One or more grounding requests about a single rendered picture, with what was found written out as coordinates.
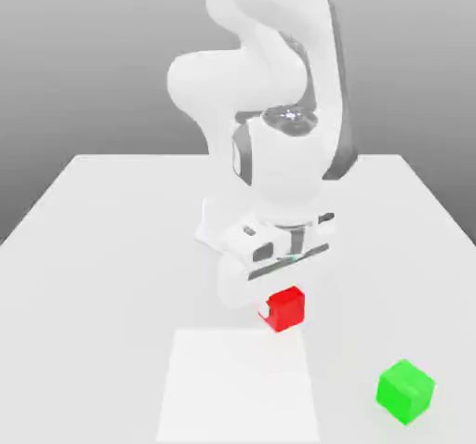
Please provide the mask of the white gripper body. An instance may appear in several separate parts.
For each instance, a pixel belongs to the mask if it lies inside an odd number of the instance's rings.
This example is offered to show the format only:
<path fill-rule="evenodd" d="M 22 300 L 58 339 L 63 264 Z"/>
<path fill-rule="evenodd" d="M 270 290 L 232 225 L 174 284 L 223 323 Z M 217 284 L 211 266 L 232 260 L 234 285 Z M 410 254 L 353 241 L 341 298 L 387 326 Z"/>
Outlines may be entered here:
<path fill-rule="evenodd" d="M 261 304 L 292 286 L 306 292 L 334 265 L 335 249 L 328 242 L 305 254 L 267 259 L 253 265 L 227 252 L 218 261 L 218 296 L 226 307 L 235 309 Z"/>

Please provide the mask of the small red cube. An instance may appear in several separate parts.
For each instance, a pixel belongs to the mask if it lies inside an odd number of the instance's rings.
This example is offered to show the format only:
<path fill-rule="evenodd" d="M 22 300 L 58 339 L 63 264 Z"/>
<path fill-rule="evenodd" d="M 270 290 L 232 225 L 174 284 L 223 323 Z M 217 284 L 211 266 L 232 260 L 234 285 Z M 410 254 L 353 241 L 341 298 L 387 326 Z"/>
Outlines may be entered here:
<path fill-rule="evenodd" d="M 271 313 L 263 319 L 277 333 L 300 324 L 305 317 L 305 294 L 295 285 L 272 294 L 266 300 Z"/>

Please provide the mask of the small green cube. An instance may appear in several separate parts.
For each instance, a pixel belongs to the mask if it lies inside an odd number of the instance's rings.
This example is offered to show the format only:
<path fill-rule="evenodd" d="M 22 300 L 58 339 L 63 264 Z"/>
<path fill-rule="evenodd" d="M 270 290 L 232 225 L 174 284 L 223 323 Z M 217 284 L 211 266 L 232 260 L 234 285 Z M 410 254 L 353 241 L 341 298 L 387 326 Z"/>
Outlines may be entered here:
<path fill-rule="evenodd" d="M 430 405 L 436 382 L 408 359 L 380 374 L 376 402 L 401 424 L 408 425 Z"/>

